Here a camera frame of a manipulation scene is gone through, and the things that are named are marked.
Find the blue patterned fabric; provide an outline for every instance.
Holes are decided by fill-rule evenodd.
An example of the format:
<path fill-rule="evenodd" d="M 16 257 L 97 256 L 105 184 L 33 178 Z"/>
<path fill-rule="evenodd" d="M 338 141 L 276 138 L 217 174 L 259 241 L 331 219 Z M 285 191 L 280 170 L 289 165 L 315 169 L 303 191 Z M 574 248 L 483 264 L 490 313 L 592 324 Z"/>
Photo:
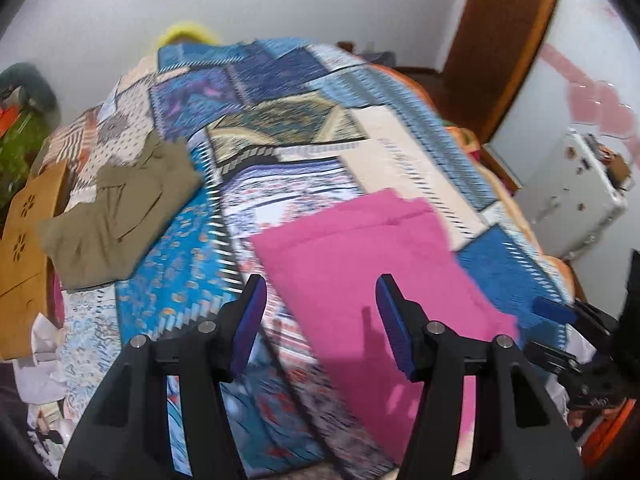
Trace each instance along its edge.
<path fill-rule="evenodd" d="M 458 251 L 458 261 L 498 310 L 518 318 L 521 348 L 531 339 L 565 347 L 564 326 L 531 311 L 538 296 L 561 302 L 558 288 L 500 226 Z"/>
<path fill-rule="evenodd" d="M 260 52 L 254 44 L 255 54 L 238 63 L 227 65 L 227 70 L 245 104 L 305 92 L 304 83 L 325 76 L 327 70 L 308 50 L 296 48 L 273 59 L 266 51 Z"/>
<path fill-rule="evenodd" d="M 273 38 L 271 40 L 257 40 L 273 57 L 281 57 L 296 48 L 312 44 L 304 38 Z"/>
<path fill-rule="evenodd" d="M 158 72 L 183 66 L 207 66 L 233 63 L 248 55 L 242 43 L 211 46 L 203 43 L 169 44 L 158 50 Z"/>
<path fill-rule="evenodd" d="M 247 368 L 231 384 L 221 383 L 231 433 L 249 478 L 283 473 L 323 459 L 319 444 L 300 419 L 284 381 L 258 334 Z M 184 440 L 180 382 L 167 380 L 169 436 L 174 467 L 191 475 Z"/>
<path fill-rule="evenodd" d="M 335 72 L 306 85 L 345 107 L 389 105 L 452 184 L 480 211 L 496 201 L 494 192 L 447 133 L 442 120 L 402 82 L 369 67 Z"/>
<path fill-rule="evenodd" d="M 209 150 L 200 146 L 191 152 L 194 167 L 205 174 Z M 133 275 L 116 282 L 123 344 L 137 334 L 156 339 L 164 330 L 216 312 L 235 298 L 219 277 L 227 265 L 216 253 L 218 236 L 210 225 L 216 205 L 207 196 L 207 185 L 172 220 Z"/>
<path fill-rule="evenodd" d="M 224 68 L 193 70 L 151 87 L 156 128 L 167 140 L 189 139 L 206 124 L 242 109 Z"/>

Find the bed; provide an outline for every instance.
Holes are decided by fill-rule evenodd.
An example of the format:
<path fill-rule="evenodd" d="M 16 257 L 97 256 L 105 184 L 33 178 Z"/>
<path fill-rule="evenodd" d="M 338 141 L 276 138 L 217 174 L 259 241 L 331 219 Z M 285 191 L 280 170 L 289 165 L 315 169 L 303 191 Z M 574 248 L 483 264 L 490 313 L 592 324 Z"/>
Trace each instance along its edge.
<path fill-rule="evenodd" d="M 474 140 L 444 128 L 426 92 L 399 73 L 298 38 L 162 47 L 52 134 L 44 166 L 68 160 L 66 209 L 93 199 L 100 167 L 133 163 L 153 128 L 187 141 L 204 185 L 130 279 L 63 292 L 65 416 L 74 422 L 133 335 L 166 336 L 264 273 L 252 235 L 387 187 L 430 202 L 460 266 L 516 316 L 520 343 L 566 346 L 564 326 L 530 310 L 537 296 L 572 301 L 566 267 L 542 253 L 500 181 L 470 155 Z M 223 387 L 247 475 L 393 474 L 398 465 L 351 415 L 268 287 L 247 372 Z M 174 467 L 189 474 L 177 378 L 168 379 L 168 412 Z"/>

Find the wooden door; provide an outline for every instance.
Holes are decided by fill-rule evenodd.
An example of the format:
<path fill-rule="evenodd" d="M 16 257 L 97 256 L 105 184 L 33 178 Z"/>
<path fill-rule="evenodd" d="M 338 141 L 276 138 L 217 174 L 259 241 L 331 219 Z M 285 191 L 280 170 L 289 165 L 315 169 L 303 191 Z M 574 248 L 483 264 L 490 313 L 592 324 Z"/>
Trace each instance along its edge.
<path fill-rule="evenodd" d="M 494 134 L 515 98 L 556 0 L 468 0 L 434 101 L 444 118 Z"/>

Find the pink towel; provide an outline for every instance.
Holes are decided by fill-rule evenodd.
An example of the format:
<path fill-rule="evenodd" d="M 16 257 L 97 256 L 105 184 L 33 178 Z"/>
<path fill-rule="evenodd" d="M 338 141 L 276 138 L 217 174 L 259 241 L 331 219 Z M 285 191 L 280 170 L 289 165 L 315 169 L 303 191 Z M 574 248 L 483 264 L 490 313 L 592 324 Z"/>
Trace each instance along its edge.
<path fill-rule="evenodd" d="M 380 274 L 392 274 L 405 298 L 460 335 L 516 337 L 515 318 L 498 312 L 458 265 L 423 199 L 406 201 L 385 189 L 267 229 L 252 243 L 351 412 L 398 463 L 422 384 L 409 383 L 396 367 L 376 307 Z M 461 431 L 474 416 L 469 379 Z"/>

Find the folded shirt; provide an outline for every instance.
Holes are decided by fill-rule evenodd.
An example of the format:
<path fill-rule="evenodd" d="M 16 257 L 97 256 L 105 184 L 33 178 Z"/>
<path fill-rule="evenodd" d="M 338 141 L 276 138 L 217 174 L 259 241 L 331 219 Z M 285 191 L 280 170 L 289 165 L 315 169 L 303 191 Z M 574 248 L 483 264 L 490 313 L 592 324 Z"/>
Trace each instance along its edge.
<path fill-rule="evenodd" d="M 38 226 L 62 288 L 129 278 L 201 184 L 184 142 L 162 142 L 156 131 L 148 134 L 133 166 L 100 168 L 93 203 L 80 203 Z"/>
<path fill-rule="evenodd" d="M 516 337 L 515 318 L 495 309 L 458 265 L 424 199 L 403 200 L 385 189 L 267 229 L 251 242 L 351 412 L 398 463 L 422 385 L 407 381 L 394 361 L 376 307 L 380 274 L 392 274 L 405 298 L 460 335 Z M 474 382 L 466 378 L 463 432 L 474 405 Z"/>

